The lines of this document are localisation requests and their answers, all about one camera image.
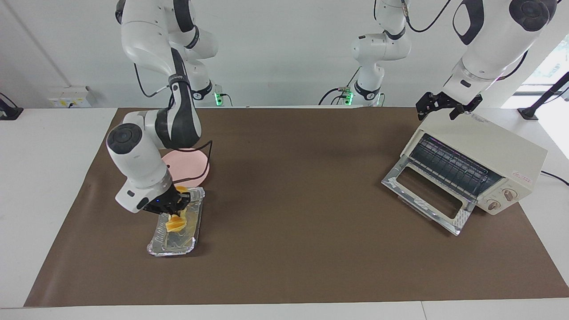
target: pink round base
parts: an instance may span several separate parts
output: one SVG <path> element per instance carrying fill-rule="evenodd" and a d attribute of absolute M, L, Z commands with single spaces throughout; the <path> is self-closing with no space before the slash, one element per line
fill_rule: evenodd
<path fill-rule="evenodd" d="M 170 174 L 172 179 L 182 180 L 187 178 L 194 178 L 201 175 L 208 163 L 208 157 L 201 151 L 194 152 L 180 152 L 172 151 L 165 155 L 162 160 L 169 166 Z M 199 186 L 208 176 L 209 168 L 207 168 L 203 177 L 197 180 L 190 180 L 186 182 L 177 183 L 176 186 L 183 187 L 197 187 Z"/>

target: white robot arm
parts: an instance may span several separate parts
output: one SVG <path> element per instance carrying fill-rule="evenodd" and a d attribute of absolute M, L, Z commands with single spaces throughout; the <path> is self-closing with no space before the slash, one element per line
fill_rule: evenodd
<path fill-rule="evenodd" d="M 385 75 L 379 62 L 403 59 L 411 51 L 401 0 L 378 0 L 375 11 L 377 22 L 384 32 L 363 35 L 352 44 L 353 57 L 362 67 L 357 81 L 351 87 L 353 103 L 366 106 L 375 105 L 379 98 Z"/>
<path fill-rule="evenodd" d="M 217 43 L 212 34 L 197 28 L 192 13 L 189 0 L 120 0 L 117 5 L 125 54 L 137 65 L 167 76 L 174 98 L 167 109 L 127 114 L 107 137 L 109 154 L 127 177 L 116 200 L 133 213 L 178 214 L 187 204 L 158 150 L 197 143 L 201 124 L 195 101 L 207 103 L 215 93 L 197 59 L 215 56 Z"/>
<path fill-rule="evenodd" d="M 442 91 L 427 92 L 417 102 L 419 119 L 442 108 L 454 108 L 451 119 L 473 111 L 482 102 L 480 92 L 533 45 L 556 6 L 556 0 L 463 0 L 453 26 L 468 49 Z"/>

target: white wall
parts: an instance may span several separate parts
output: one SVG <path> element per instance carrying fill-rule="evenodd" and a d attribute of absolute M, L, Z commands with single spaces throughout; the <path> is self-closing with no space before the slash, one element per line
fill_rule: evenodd
<path fill-rule="evenodd" d="M 430 22 L 445 1 L 413 2 L 414 26 Z M 237 105 L 316 104 L 356 70 L 351 42 L 381 32 L 373 20 L 373 0 L 193 3 L 197 24 L 220 42 L 219 54 L 205 64 Z M 440 91 L 465 51 L 451 24 L 459 3 L 454 0 L 430 31 L 411 34 L 413 50 L 406 60 L 385 63 L 386 105 L 414 105 L 425 91 Z M 97 106 L 164 106 L 167 93 L 152 100 L 139 93 L 132 64 L 122 52 L 115 6 L 116 0 L 0 0 L 0 90 L 27 107 L 46 106 L 47 88 L 66 84 L 88 85 Z M 569 2 L 561 3 L 526 63 L 485 94 L 485 105 L 506 101 L 569 33 L 568 13 Z M 148 91 L 166 81 L 157 73 L 141 76 Z"/>

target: window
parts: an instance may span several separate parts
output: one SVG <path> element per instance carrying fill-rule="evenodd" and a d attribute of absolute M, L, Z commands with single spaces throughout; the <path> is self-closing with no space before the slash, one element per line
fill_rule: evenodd
<path fill-rule="evenodd" d="M 569 35 L 549 54 L 518 92 L 543 93 L 569 71 Z"/>

